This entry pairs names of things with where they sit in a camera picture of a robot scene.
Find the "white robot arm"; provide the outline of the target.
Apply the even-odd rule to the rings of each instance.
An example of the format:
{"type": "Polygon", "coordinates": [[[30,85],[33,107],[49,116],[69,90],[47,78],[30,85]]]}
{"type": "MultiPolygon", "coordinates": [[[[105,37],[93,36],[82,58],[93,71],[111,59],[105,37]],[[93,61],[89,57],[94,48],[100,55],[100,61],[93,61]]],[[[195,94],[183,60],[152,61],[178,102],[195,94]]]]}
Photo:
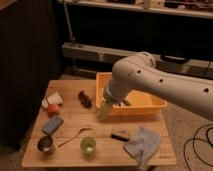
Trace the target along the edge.
{"type": "Polygon", "coordinates": [[[213,121],[213,81],[163,72],[155,66],[155,58],[148,52],[118,60],[113,65],[112,78],[104,87],[104,100],[97,118],[105,119],[115,104],[136,90],[158,96],[213,121]]]}

